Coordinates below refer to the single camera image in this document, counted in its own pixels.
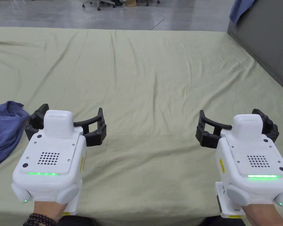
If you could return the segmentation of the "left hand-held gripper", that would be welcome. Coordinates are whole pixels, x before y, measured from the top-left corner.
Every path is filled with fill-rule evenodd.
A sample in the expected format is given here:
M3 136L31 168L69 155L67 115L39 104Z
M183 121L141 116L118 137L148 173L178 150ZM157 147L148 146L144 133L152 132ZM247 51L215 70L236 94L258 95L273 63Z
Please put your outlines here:
M90 132L89 125L97 123ZM63 215L76 215L82 190L86 146L99 146L107 135L103 109L95 117L73 123L70 111L49 110L42 104L24 122L29 143L11 185L22 203L67 204Z

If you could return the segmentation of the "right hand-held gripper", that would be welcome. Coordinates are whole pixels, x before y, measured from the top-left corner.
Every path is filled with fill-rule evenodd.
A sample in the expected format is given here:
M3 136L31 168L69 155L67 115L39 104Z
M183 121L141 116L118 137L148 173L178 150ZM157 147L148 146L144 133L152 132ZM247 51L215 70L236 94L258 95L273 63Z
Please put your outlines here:
M205 125L214 127L210 134ZM217 147L221 181L215 183L223 218L243 218L249 204L283 206L283 158L275 146L278 126L259 109L234 116L233 125L215 122L199 111L196 139Z

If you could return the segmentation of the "person's left hand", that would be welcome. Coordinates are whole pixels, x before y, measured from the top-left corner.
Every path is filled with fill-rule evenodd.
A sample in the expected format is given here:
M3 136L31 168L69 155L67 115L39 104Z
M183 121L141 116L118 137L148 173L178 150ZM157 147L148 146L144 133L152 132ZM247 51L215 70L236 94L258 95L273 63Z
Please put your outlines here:
M58 222L62 217L67 204L59 204L57 202L40 202L36 201L34 204L35 214L41 214Z

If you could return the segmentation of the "person's right hand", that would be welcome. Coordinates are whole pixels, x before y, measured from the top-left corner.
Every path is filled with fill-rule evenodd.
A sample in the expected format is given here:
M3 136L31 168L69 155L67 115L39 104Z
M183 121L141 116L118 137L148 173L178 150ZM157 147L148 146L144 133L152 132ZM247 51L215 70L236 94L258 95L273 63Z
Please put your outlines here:
M249 204L242 209L252 226L283 226L283 218L273 204Z

